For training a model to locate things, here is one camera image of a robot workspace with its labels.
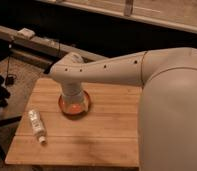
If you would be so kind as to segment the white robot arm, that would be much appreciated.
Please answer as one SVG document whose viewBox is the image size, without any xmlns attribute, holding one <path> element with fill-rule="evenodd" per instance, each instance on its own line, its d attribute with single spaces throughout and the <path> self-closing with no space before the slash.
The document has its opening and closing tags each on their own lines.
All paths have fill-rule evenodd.
<svg viewBox="0 0 197 171">
<path fill-rule="evenodd" d="M 140 86 L 140 170 L 197 171 L 196 48 L 148 50 L 89 63 L 70 52 L 49 75 L 67 102 L 83 100 L 83 82 Z"/>
</svg>

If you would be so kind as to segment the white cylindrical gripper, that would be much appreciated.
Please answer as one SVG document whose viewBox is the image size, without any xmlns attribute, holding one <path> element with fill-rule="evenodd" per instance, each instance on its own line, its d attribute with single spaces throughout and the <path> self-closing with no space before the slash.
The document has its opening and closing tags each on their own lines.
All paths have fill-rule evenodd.
<svg viewBox="0 0 197 171">
<path fill-rule="evenodd" d="M 80 83 L 63 83 L 62 104 L 65 114 L 81 114 L 85 110 L 84 92 Z"/>
</svg>

